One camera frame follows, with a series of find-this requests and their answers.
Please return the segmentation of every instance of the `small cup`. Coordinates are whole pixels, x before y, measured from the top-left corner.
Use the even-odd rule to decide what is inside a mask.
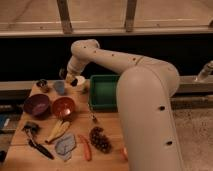
[[[49,91],[49,86],[48,86],[47,80],[45,80],[45,79],[40,79],[36,83],[36,85],[43,93],[47,93]]]
[[[79,93],[85,93],[86,92],[86,79],[83,76],[76,76],[76,79],[78,80],[78,83],[75,86],[75,90]]]
[[[55,81],[53,84],[53,88],[59,95],[64,95],[65,94],[65,87],[64,87],[64,81],[59,80]]]

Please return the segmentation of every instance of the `carrot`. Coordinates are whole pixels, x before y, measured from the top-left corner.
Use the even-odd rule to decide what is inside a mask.
[[[90,149],[88,140],[83,135],[80,135],[80,134],[78,134],[78,137],[81,140],[81,142],[84,144],[84,158],[85,158],[85,160],[86,161],[92,160],[92,153],[91,153],[91,149]]]

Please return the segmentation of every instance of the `banana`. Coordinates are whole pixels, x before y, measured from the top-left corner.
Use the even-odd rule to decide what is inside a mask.
[[[51,143],[54,139],[62,136],[66,130],[69,128],[70,122],[66,121],[63,123],[63,120],[58,120],[52,129],[50,136],[45,140],[46,143]]]

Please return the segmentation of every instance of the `white object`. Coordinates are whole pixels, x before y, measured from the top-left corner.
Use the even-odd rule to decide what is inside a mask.
[[[170,97],[179,86],[176,68],[141,55],[99,49],[96,40],[71,46],[67,70],[78,75],[89,62],[121,77],[117,104],[131,171],[183,171]]]
[[[83,76],[76,76],[75,78],[78,80],[75,90],[84,93],[86,90],[86,79]]]

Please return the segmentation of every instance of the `green bin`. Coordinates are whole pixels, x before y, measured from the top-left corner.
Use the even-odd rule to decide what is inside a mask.
[[[116,86],[119,75],[90,77],[89,105],[92,110],[117,110]]]

